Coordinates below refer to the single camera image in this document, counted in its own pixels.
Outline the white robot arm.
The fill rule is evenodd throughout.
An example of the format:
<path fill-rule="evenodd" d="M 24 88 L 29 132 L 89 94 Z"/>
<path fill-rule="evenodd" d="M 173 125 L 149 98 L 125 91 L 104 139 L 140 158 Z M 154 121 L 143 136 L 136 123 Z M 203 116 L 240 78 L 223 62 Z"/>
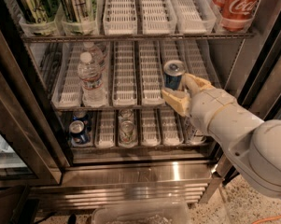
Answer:
<path fill-rule="evenodd" d="M 260 119 L 223 89 L 189 73 L 166 75 L 162 97 L 192 126 L 220 144 L 252 188 L 265 196 L 281 198 L 280 119 Z"/>

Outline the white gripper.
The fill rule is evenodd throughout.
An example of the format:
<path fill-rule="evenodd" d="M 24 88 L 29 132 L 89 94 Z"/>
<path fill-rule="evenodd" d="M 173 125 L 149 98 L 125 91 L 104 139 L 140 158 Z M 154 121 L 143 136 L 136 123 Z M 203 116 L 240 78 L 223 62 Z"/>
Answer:
<path fill-rule="evenodd" d="M 190 94 L 164 88 L 162 98 L 180 116 L 190 115 L 192 124 L 203 133 L 249 133 L 263 123 L 262 119 L 241 107 L 233 96 L 222 89 L 214 89 L 210 81 L 186 73 L 181 82 Z M 190 95 L 195 95 L 191 107 Z"/>

